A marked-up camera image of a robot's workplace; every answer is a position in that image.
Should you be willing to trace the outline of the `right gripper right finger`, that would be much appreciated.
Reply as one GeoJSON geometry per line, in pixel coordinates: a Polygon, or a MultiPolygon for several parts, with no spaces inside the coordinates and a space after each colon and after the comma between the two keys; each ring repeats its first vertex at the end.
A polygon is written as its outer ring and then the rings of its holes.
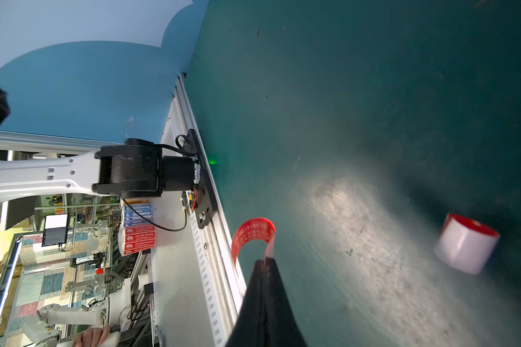
{"type": "Polygon", "coordinates": [[[266,258],[266,332],[270,346],[307,346],[273,258],[266,258]]]}

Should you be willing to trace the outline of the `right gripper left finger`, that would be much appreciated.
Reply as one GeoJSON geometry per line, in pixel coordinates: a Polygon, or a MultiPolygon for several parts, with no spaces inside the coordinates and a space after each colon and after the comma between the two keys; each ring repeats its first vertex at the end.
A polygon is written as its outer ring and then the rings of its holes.
{"type": "Polygon", "coordinates": [[[265,262],[255,262],[243,304],[226,347],[266,346],[265,262]]]}

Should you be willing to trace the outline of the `bottle red label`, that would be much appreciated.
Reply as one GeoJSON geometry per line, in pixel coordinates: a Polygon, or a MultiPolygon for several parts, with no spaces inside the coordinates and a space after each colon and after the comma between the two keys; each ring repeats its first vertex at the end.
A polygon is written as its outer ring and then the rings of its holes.
{"type": "Polygon", "coordinates": [[[274,244],[276,227],[267,218],[253,218],[244,222],[232,238],[231,256],[234,265],[240,250],[250,241],[261,240],[266,242],[265,258],[274,258],[274,244]]]}
{"type": "Polygon", "coordinates": [[[434,247],[448,266],[473,276],[479,275],[500,240],[493,228],[457,214],[448,214],[434,247]]]}

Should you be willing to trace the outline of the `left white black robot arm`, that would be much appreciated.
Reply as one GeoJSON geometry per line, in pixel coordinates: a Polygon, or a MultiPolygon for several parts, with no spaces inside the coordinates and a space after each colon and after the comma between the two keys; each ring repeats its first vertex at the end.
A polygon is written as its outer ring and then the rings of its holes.
{"type": "Polygon", "coordinates": [[[49,194],[159,198],[201,183],[198,149],[186,135],[174,146],[130,138],[79,156],[0,160],[0,203],[49,194]]]}

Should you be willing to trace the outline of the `distant person's hand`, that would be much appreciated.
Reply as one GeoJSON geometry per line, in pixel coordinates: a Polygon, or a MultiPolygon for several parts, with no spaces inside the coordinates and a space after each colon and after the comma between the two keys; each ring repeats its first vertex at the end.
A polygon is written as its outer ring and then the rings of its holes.
{"type": "Polygon", "coordinates": [[[77,334],[73,340],[73,347],[98,347],[103,344],[110,335],[110,327],[88,328],[77,334]]]}

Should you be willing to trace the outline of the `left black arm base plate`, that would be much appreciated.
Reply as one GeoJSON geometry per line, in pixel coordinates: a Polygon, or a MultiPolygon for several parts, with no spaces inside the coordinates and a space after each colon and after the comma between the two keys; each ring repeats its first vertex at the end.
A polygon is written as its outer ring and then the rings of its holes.
{"type": "Polygon", "coordinates": [[[194,207],[195,217],[197,218],[198,228],[205,228],[213,220],[218,212],[218,204],[212,185],[210,168],[205,156],[203,146],[198,137],[198,133],[191,129],[188,131],[188,138],[198,151],[197,164],[201,167],[199,183],[196,185],[196,202],[194,207]]]}

